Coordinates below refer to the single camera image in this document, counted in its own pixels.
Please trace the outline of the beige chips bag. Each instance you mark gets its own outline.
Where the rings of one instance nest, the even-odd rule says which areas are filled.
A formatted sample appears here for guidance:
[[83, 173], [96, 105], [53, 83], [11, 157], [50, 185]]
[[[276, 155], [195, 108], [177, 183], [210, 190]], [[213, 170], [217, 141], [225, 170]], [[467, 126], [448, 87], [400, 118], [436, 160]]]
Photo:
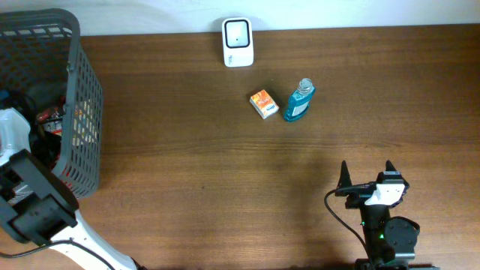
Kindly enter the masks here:
[[93, 116], [94, 107], [90, 100], [81, 101], [75, 108], [73, 118], [73, 145], [81, 146], [98, 141], [97, 122]]

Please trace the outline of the blue mouthwash bottle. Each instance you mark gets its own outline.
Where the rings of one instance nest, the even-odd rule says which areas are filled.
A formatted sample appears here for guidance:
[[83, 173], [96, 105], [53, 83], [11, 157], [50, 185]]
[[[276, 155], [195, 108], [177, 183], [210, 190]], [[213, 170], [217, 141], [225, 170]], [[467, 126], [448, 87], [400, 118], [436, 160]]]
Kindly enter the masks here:
[[302, 79], [297, 89], [289, 96], [283, 118], [287, 122], [295, 122], [305, 115], [310, 107], [316, 88], [311, 79]]

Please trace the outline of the black snack packet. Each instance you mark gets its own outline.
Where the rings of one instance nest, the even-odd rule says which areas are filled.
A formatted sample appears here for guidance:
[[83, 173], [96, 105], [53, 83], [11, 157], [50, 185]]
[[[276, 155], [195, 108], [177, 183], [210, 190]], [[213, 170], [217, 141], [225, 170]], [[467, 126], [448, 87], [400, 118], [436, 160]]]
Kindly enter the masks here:
[[54, 135], [62, 135], [62, 122], [65, 115], [66, 96], [62, 95], [57, 103], [37, 114], [37, 121], [44, 131]]

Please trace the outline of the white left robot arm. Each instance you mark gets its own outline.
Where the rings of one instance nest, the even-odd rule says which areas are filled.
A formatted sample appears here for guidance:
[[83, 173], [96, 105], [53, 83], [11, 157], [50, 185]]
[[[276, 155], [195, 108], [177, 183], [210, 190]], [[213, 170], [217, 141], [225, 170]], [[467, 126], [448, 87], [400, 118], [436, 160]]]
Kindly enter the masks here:
[[101, 238], [80, 214], [73, 193], [30, 152], [30, 125], [1, 111], [1, 228], [32, 254], [52, 249], [83, 269], [141, 269]]

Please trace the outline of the dark grey plastic basket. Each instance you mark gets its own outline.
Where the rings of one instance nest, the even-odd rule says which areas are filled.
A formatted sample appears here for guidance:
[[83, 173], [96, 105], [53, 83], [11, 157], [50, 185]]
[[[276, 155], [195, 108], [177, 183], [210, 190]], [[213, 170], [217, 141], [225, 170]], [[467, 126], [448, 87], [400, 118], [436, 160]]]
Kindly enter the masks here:
[[104, 93], [80, 42], [80, 24], [69, 11], [1, 14], [1, 89], [19, 92], [33, 113], [55, 105], [63, 110], [59, 149], [52, 172], [77, 198], [100, 184]]

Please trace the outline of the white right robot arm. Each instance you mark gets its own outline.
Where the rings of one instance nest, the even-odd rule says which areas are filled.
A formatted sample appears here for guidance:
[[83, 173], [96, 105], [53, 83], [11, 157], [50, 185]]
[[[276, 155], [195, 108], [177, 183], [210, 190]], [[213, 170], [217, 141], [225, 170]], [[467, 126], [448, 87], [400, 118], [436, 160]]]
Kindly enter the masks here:
[[420, 226], [413, 220], [391, 216], [390, 210], [403, 201], [410, 184], [388, 160], [375, 181], [353, 184], [347, 163], [340, 167], [336, 197], [345, 197], [346, 209], [358, 209], [364, 236], [359, 240], [367, 257], [357, 259], [355, 270], [435, 269], [434, 265], [412, 265]]

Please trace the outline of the small orange tissue box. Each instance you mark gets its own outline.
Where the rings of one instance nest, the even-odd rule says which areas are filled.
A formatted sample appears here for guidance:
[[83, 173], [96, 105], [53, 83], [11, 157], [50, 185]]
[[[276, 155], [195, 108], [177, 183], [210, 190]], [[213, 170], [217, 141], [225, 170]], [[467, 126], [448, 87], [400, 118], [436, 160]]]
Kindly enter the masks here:
[[250, 103], [262, 119], [267, 119], [279, 110], [279, 106], [265, 89], [253, 94], [250, 97]]

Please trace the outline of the white barcode scanner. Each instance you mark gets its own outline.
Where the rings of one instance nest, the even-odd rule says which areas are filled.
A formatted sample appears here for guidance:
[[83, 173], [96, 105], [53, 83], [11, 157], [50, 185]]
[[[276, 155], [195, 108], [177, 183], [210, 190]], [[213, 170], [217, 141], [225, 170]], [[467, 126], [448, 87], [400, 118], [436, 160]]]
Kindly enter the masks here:
[[223, 60], [228, 68], [254, 63], [254, 41], [251, 21], [245, 17], [227, 18], [222, 22]]

